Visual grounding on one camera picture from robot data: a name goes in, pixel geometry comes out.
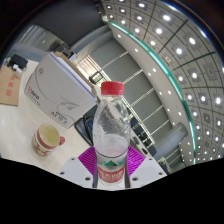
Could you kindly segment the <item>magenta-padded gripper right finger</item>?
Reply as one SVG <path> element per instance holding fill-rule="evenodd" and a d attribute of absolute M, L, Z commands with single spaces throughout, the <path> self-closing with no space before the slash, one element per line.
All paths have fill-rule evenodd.
<path fill-rule="evenodd" d="M 127 188 L 140 188 L 165 176 L 165 171 L 153 157 L 145 157 L 133 147 L 128 147 L 126 158 Z"/>

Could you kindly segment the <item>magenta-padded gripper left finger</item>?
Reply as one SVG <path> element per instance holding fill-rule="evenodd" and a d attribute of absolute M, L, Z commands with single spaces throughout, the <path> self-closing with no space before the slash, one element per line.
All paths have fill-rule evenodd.
<path fill-rule="evenodd" d="M 93 146 L 78 157 L 69 158 L 58 176 L 84 188 L 97 187 L 97 160 Z"/>

